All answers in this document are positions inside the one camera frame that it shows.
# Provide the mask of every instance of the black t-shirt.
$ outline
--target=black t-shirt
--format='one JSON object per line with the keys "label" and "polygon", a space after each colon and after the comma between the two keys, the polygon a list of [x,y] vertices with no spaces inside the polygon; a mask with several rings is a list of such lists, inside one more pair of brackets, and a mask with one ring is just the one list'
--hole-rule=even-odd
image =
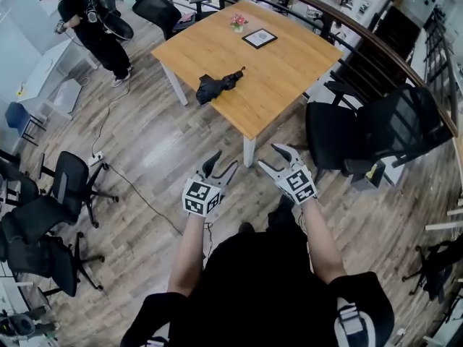
{"label": "black t-shirt", "polygon": [[68,22],[75,15],[79,16],[81,21],[74,28],[75,34],[85,46],[96,44],[104,34],[102,24],[97,21],[90,23],[85,10],[87,9],[84,0],[59,0],[58,12],[64,22]]}
{"label": "black t-shirt", "polygon": [[326,285],[311,273],[304,241],[275,233],[237,234],[211,255],[190,297],[147,297],[121,346],[144,345],[167,322],[169,347],[337,346],[339,296],[370,315],[382,346],[394,313],[375,273]]}

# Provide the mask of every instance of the power strip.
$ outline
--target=power strip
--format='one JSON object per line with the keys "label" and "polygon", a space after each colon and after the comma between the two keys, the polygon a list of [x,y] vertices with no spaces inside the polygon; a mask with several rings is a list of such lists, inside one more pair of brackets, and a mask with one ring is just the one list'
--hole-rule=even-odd
{"label": "power strip", "polygon": [[100,162],[100,160],[103,160],[103,158],[104,158],[103,152],[100,150],[98,153],[95,153],[95,157],[88,158],[88,163],[87,163],[88,167],[94,166],[95,164]]}

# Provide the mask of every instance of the shoe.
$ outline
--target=shoe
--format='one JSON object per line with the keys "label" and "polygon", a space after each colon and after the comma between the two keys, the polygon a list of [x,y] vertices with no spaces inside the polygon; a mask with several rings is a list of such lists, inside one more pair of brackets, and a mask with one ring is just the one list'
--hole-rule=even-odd
{"label": "shoe", "polygon": [[129,78],[130,78],[130,72],[127,73],[127,76],[124,78],[115,78],[111,86],[118,87],[120,84],[122,84],[124,81],[128,80]]}
{"label": "shoe", "polygon": [[250,223],[242,223],[238,228],[238,233],[255,233]]}
{"label": "shoe", "polygon": [[287,210],[292,210],[294,207],[294,202],[290,200],[286,195],[282,195],[280,198],[280,202],[278,203],[278,208],[286,208]]}

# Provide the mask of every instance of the wooden table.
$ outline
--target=wooden table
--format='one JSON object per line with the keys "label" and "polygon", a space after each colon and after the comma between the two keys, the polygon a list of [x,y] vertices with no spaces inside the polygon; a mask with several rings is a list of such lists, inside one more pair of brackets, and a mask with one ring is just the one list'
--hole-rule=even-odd
{"label": "wooden table", "polygon": [[[233,14],[249,22],[242,33],[230,26]],[[241,39],[265,28],[277,40],[255,49]],[[204,74],[220,79],[246,67],[244,77],[211,105],[244,136],[244,160],[252,164],[255,138],[339,58],[341,51],[288,17],[250,1],[231,5],[194,24],[152,51],[180,102],[179,76],[197,90]]]}

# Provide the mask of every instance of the picture frame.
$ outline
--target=picture frame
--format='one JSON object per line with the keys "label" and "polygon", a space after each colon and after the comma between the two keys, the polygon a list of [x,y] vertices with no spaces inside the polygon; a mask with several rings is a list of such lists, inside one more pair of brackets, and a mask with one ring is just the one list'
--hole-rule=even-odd
{"label": "picture frame", "polygon": [[275,41],[278,37],[273,33],[260,28],[254,32],[249,33],[246,36],[243,36],[241,39],[250,44],[253,48],[259,49],[263,46]]}

